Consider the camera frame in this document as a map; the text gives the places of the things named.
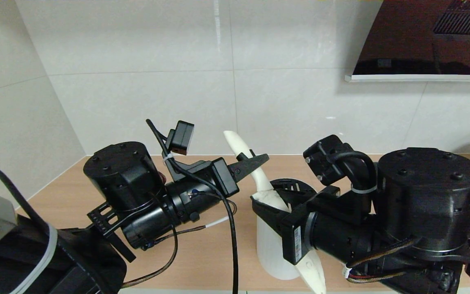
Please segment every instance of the black cable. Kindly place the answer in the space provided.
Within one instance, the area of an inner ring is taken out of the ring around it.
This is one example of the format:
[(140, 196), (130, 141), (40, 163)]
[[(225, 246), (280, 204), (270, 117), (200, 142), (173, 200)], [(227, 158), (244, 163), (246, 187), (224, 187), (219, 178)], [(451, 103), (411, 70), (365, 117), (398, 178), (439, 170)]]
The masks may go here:
[(370, 262), (370, 261), (385, 257), (387, 255), (395, 254), (395, 253), (399, 252), (402, 249), (406, 249), (408, 247), (413, 246), (419, 240), (420, 240), (420, 238), (416, 238), (416, 237), (405, 238), (405, 239), (403, 239), (399, 242), (393, 243), (392, 245), (390, 245), (388, 247), (381, 248), (381, 249), (376, 250), (376, 251), (372, 251), (368, 255), (366, 255), (365, 257), (362, 257), (362, 258), (357, 259), (357, 260), (352, 261), (352, 262), (348, 262), (346, 264), (346, 267), (347, 268), (354, 268), (354, 267), (359, 266), (363, 263)]
[[(159, 134), (158, 134), (159, 132), (155, 128), (155, 125), (153, 125), (153, 123), (149, 119), (146, 120), (146, 123), (149, 125), (151, 131), (155, 135), (155, 138), (159, 142), (159, 145), (162, 148), (162, 154), (165, 157), (168, 156), (168, 153), (169, 153), (168, 149), (166, 148), (166, 145), (162, 141), (162, 137), (159, 136)], [(212, 183), (207, 182), (206, 180), (197, 177), (196, 175), (186, 171), (181, 166), (179, 166), (175, 162), (174, 158), (168, 158), (168, 162), (171, 164), (171, 166), (174, 169), (176, 169), (177, 171), (179, 171), (183, 175), (186, 175), (187, 177), (190, 177), (191, 179), (194, 179), (197, 182), (209, 187), (211, 190), (216, 192), (216, 194), (218, 196), (221, 197), (222, 202), (224, 203), (224, 207), (226, 207), (226, 211), (228, 212), (228, 219), (230, 221), (231, 249), (232, 249), (232, 254), (233, 254), (233, 294), (237, 294), (238, 290), (239, 290), (239, 257), (238, 257), (238, 254), (237, 254), (237, 234), (235, 232), (235, 220), (233, 220), (233, 214), (231, 213), (230, 205), (229, 205), (226, 197), (224, 197), (224, 195), (222, 195), (222, 193)]]
[(388, 255), (398, 253), (399, 251), (403, 249), (413, 246), (419, 240), (420, 238), (416, 238), (416, 237), (405, 238), (399, 242), (391, 244), (388, 247), (370, 252), (367, 256), (362, 257), (361, 259), (348, 262), (346, 264), (346, 268), (350, 269), (350, 275), (346, 278), (347, 281), (351, 283), (373, 283), (376, 281), (381, 281), (381, 280), (390, 279), (393, 277), (406, 275), (410, 272), (421, 272), (421, 269), (416, 270), (416, 269), (408, 268), (408, 269), (398, 270), (396, 272), (388, 272), (385, 274), (378, 274), (378, 275), (354, 275), (353, 274), (354, 268), (356, 266), (362, 265), (366, 262), (377, 260), (382, 257), (386, 257)]
[[(235, 215), (237, 213), (237, 205), (235, 204), (235, 202), (231, 201), (228, 199), (228, 202), (233, 205), (233, 209), (231, 210), (231, 213), (233, 215)], [(205, 229), (206, 226), (205, 225), (199, 225), (198, 227), (192, 227), (191, 229), (183, 229), (182, 231), (177, 231), (177, 235), (180, 235), (180, 234), (184, 234), (184, 233), (190, 233), (190, 232), (196, 232), (196, 231), (201, 231), (202, 229)], [(172, 236), (172, 234), (168, 234), (166, 236), (162, 236), (160, 238), (157, 238), (155, 239), (155, 241), (153, 242), (153, 245), (152, 246), (155, 246), (157, 244), (159, 244), (160, 242), (170, 238)]]
[(173, 253), (170, 257), (170, 259), (168, 260), (168, 262), (162, 267), (162, 268), (159, 268), (158, 270), (156, 270), (155, 272), (152, 272), (148, 275), (145, 275), (145, 276), (142, 276), (142, 277), (139, 277), (137, 279), (134, 279), (134, 280), (131, 280), (131, 281), (128, 281), (128, 282), (125, 282), (123, 283), (123, 286), (121, 287), (121, 289), (124, 289), (124, 288), (128, 288), (128, 287), (132, 287), (132, 286), (135, 286), (137, 284), (140, 284), (144, 281), (147, 281), (153, 277), (156, 277), (158, 275), (160, 275), (162, 272), (164, 272), (165, 270), (167, 270), (170, 265), (173, 263), (173, 261), (175, 260), (175, 257), (177, 256), (177, 249), (179, 247), (179, 242), (177, 240), (177, 231), (175, 230), (175, 226), (171, 226), (171, 229), (173, 231), (173, 237), (174, 237), (174, 240), (175, 240), (175, 246), (173, 247)]
[(373, 163), (373, 160), (367, 156), (366, 153), (360, 151), (346, 151), (340, 153), (333, 153), (326, 155), (326, 159), (329, 163), (335, 164), (337, 161), (345, 159), (345, 158), (358, 158), (364, 161), (367, 166), (368, 174), (369, 174), (369, 181), (370, 187), (373, 188), (377, 184), (377, 168)]
[[(34, 224), (43, 231), (47, 236), (49, 236), (49, 226), (48, 224), (37, 214), (37, 212), (32, 208), (28, 201), (23, 197), (21, 192), (17, 189), (15, 184), (0, 170), (0, 181), (6, 186), (12, 197), (17, 201), (21, 208), (26, 212), (28, 217), (34, 222)], [(114, 291), (110, 289), (108, 283), (104, 281), (101, 275), (82, 258), (75, 250), (73, 250), (70, 245), (61, 237), (58, 236), (58, 246), (67, 254), (67, 256), (75, 262), (86, 274), (92, 279), (92, 281), (97, 285), (99, 290), (103, 294), (113, 294)]]
[(112, 225), (112, 227), (110, 229), (108, 229), (108, 231), (106, 231), (103, 236), (105, 237), (108, 237), (108, 235), (110, 233), (112, 233), (113, 231), (115, 231), (116, 229), (118, 229), (125, 221), (131, 219), (132, 217), (134, 216), (138, 216), (139, 214), (141, 214), (142, 212), (144, 212), (145, 210), (147, 210), (148, 208), (151, 208), (151, 204), (153, 203), (153, 200), (149, 200), (147, 201), (147, 203), (144, 203), (142, 206), (141, 209), (139, 210), (136, 210), (135, 212), (132, 212), (131, 214), (128, 214), (127, 216), (125, 216), (123, 219), (121, 219), (120, 221), (114, 223), (114, 225)]
[(162, 140), (164, 140), (164, 142), (166, 142), (166, 140), (168, 140), (168, 138), (166, 138), (165, 135), (161, 134), (161, 132), (157, 131), (157, 134), (159, 134), (159, 136), (161, 137)]
[[(205, 225), (200, 225), (198, 227), (193, 227), (191, 229), (183, 229), (182, 231), (177, 231), (177, 235), (180, 235), (180, 234), (184, 234), (184, 233), (190, 233), (190, 232), (196, 232), (196, 231), (201, 231), (202, 229), (205, 229), (206, 226)], [(170, 238), (171, 236), (173, 236), (173, 234), (168, 234), (166, 236), (162, 236), (158, 239), (155, 239), (155, 241), (153, 242), (153, 245), (157, 245), (159, 244), (160, 242)]]

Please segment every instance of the white tiled wall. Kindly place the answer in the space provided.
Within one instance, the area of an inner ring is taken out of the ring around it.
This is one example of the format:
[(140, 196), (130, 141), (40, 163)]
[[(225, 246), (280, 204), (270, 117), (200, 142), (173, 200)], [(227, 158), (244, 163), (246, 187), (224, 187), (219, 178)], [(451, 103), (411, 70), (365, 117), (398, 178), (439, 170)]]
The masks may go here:
[(28, 198), (83, 155), (16, 3), (0, 1), (0, 169)]
[(196, 124), (192, 154), (299, 154), (337, 134), (384, 153), (470, 152), (470, 84), (347, 84), (379, 0), (18, 0), (84, 151)]

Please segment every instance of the wooden table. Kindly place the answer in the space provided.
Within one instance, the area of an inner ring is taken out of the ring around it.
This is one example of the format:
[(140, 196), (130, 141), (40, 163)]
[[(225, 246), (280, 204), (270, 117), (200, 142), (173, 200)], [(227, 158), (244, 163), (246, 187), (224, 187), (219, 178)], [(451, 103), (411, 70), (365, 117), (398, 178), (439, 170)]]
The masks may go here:
[[(177, 160), (192, 163), (197, 160), (214, 160), (218, 156), (179, 156)], [(234, 156), (224, 156), (227, 163), (235, 162)], [(378, 160), (380, 156), (371, 156)], [(153, 160), (157, 169), (168, 180), (168, 170), (160, 156)], [(86, 158), (50, 183), (30, 199), (37, 212), (57, 228), (86, 227), (90, 221), (86, 214), (103, 202), (103, 197), (83, 174), (82, 167)], [(300, 179), (317, 191), (323, 186), (315, 178), (302, 156), (270, 156), (263, 166), (269, 179), (282, 177)], [(344, 191), (349, 190), (349, 182), (344, 179), (337, 183)], [(256, 255), (256, 215), (251, 209), (249, 196), (255, 192), (251, 177), (239, 183), (240, 192), (231, 197), (237, 203), (235, 215), (237, 245), (239, 253), (239, 289), (261, 291), (309, 291), (300, 279), (281, 281), (269, 276), (261, 267)], [(203, 225), (226, 216), (223, 205), (217, 205), (201, 214), (196, 223), (187, 223), (179, 229)], [(173, 241), (167, 241), (147, 251), (137, 249), (137, 259), (128, 264), (127, 281), (157, 270), (166, 262), (173, 251)], [(352, 284), (341, 275), (342, 265), (337, 259), (319, 252), (324, 267), (328, 291), (388, 290), (380, 283)], [(224, 222), (203, 231), (179, 236), (179, 251), (172, 266), (158, 277), (138, 285), (140, 288), (153, 289), (197, 289), (229, 290), (232, 285), (232, 255), (229, 223)], [(462, 277), (461, 287), (470, 287), (467, 276)]]

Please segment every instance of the white cable tie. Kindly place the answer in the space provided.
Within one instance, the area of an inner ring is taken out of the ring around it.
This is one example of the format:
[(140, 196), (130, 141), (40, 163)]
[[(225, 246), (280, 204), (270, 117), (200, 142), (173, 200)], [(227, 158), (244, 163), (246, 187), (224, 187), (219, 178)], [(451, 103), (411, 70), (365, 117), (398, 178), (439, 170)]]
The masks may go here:
[(214, 225), (217, 225), (217, 224), (222, 223), (223, 221), (227, 221), (227, 220), (228, 220), (228, 217), (227, 217), (227, 216), (224, 216), (223, 218), (218, 219), (218, 220), (216, 220), (216, 221), (214, 221), (214, 222), (211, 222), (211, 223), (205, 225), (204, 227), (212, 227), (212, 226), (214, 226)]
[(357, 194), (368, 194), (368, 193), (371, 193), (371, 192), (374, 192), (377, 190), (377, 186), (375, 185), (373, 188), (371, 189), (367, 189), (367, 190), (357, 190), (355, 188), (353, 188), (353, 184), (351, 184), (351, 191), (357, 193)]
[(349, 273), (351, 272), (351, 270), (352, 268), (348, 268), (346, 265), (344, 265), (344, 268), (342, 269), (342, 275), (345, 279), (349, 278)]
[(17, 286), (11, 294), (23, 294), (34, 281), (41, 275), (41, 272), (48, 266), (58, 245), (58, 231), (50, 223), (48, 224), (49, 236), (47, 249), (43, 254), (43, 258), (37, 263), (35, 268), (28, 276)]
[(162, 162), (164, 163), (164, 165), (166, 165), (166, 160), (170, 159), (170, 158), (173, 158), (173, 153), (168, 153), (167, 156), (165, 156), (164, 158), (162, 158)]

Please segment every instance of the barcode label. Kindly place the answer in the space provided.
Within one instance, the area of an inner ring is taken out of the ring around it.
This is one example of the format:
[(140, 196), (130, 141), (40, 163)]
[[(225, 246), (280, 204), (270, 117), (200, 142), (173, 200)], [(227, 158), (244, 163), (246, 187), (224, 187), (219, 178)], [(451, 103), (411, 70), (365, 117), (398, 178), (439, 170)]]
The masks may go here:
[(295, 260), (298, 262), (302, 258), (302, 234), (300, 226), (295, 229)]

